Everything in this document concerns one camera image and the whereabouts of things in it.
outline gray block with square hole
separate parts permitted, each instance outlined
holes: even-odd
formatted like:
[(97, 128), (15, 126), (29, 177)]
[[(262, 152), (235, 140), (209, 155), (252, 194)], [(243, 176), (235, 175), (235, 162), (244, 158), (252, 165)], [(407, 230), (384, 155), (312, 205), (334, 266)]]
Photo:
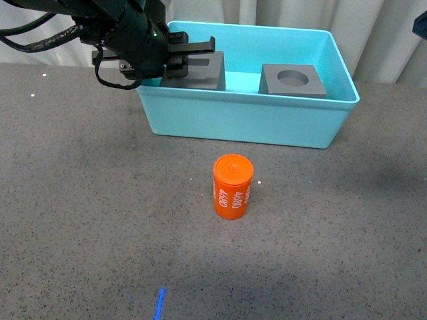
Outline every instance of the gray block with square hole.
[(265, 95), (326, 98), (326, 90), (313, 65), (263, 64), (260, 90)]
[(184, 78), (169, 79), (165, 71), (160, 87), (225, 91), (224, 52), (190, 55), (188, 75)]

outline orange cylinder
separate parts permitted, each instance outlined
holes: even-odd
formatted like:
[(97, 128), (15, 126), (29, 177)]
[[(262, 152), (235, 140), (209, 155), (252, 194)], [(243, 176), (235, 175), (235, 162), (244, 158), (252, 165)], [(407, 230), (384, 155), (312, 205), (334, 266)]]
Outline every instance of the orange cylinder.
[(243, 155), (220, 157), (213, 165), (213, 207), (229, 220), (245, 214), (249, 203), (254, 166)]

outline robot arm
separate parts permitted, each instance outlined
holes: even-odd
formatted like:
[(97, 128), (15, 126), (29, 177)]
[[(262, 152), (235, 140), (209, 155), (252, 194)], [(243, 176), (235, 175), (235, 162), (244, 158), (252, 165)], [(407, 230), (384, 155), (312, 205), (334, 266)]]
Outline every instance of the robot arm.
[[(107, 86), (135, 89), (143, 79), (187, 75), (188, 55), (215, 51), (215, 39), (204, 43), (188, 43), (185, 32), (171, 33), (165, 23), (165, 5), (160, 0), (4, 0), (16, 7), (44, 11), (48, 14), (20, 28), (0, 30), (0, 41), (23, 52), (40, 52), (80, 38), (98, 52), (92, 61), (98, 80)], [(34, 29), (54, 14), (70, 15), (75, 25), (57, 35), (18, 45), (7, 36)], [(108, 83), (99, 77), (103, 60), (120, 60), (120, 71), (135, 80), (130, 86)]]

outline plastic bin rim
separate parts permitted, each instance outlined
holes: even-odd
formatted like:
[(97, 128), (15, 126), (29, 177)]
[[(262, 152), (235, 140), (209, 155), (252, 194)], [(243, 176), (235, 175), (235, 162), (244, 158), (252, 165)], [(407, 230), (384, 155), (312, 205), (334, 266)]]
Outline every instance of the plastic bin rim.
[(229, 26), (229, 27), (241, 27), (248, 29), (282, 29), (282, 30), (298, 30), (298, 31), (308, 31), (308, 32), (317, 32), (325, 33), (333, 38), (332, 33), (328, 30), (319, 30), (319, 29), (303, 29), (303, 28), (289, 28), (289, 27), (273, 27), (269, 25), (240, 25), (238, 23), (218, 23), (218, 22), (196, 22), (196, 21), (186, 21), (186, 20), (172, 20), (167, 25), (173, 25), (176, 23), (184, 23), (189, 25), (217, 25), (217, 26)]
[(258, 93), (237, 93), (227, 91), (213, 91), (201, 89), (180, 89), (166, 87), (150, 87), (142, 85), (137, 88), (140, 95), (154, 97), (170, 97), (187, 100), (219, 101), (230, 103), (251, 103), (257, 105), (275, 105), (283, 107), (297, 107), (306, 109), (344, 110), (349, 111), (359, 102), (360, 97), (355, 91), (356, 98), (351, 101), (318, 99), (305, 97), (291, 97), (281, 95), (260, 95)]

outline gray table surface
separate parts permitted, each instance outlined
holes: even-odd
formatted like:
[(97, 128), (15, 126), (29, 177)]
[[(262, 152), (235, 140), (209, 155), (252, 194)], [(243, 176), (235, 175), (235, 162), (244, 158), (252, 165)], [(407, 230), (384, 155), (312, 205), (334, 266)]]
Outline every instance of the gray table surface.
[[(92, 69), (0, 76), (0, 319), (153, 319), (161, 288), (160, 319), (427, 318), (426, 89), (358, 83), (318, 150), (154, 135)], [(235, 221), (226, 153), (256, 169)]]

